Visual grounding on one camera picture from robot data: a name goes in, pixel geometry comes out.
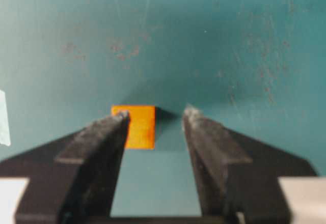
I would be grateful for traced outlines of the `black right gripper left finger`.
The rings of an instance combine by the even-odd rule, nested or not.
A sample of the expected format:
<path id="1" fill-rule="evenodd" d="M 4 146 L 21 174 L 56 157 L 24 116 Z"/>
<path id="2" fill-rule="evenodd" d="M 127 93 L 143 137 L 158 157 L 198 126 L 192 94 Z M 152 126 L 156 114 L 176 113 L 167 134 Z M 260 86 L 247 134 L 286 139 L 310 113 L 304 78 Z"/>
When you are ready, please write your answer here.
<path id="1" fill-rule="evenodd" d="M 1 223 L 82 223 L 110 213 L 126 111 L 1 161 Z"/>

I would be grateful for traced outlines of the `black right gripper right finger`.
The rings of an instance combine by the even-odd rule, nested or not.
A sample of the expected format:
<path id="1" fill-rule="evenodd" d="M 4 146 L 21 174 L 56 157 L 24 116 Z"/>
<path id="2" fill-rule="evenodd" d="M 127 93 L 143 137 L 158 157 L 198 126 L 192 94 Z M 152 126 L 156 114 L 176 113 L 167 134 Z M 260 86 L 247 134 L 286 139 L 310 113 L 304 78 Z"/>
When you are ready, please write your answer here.
<path id="1" fill-rule="evenodd" d="M 303 157 L 187 106 L 182 129 L 203 215 L 239 223 L 325 223 L 325 177 Z"/>

